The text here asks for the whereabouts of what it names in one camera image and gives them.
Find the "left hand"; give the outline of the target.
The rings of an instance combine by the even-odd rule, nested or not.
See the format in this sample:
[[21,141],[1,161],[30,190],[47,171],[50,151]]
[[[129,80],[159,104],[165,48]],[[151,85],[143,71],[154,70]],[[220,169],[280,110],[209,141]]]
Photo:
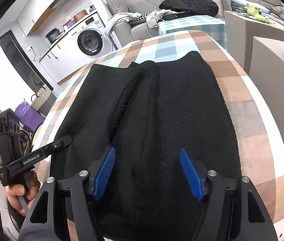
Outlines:
[[30,208],[41,187],[40,181],[38,180],[37,174],[34,170],[31,171],[29,185],[30,187],[27,191],[25,191],[25,188],[22,184],[16,184],[6,187],[6,195],[9,204],[14,208],[14,210],[18,212],[18,214],[22,216],[26,216],[26,211],[22,207],[18,198],[24,197],[24,195],[26,195],[27,199],[29,200],[27,206],[28,208]]

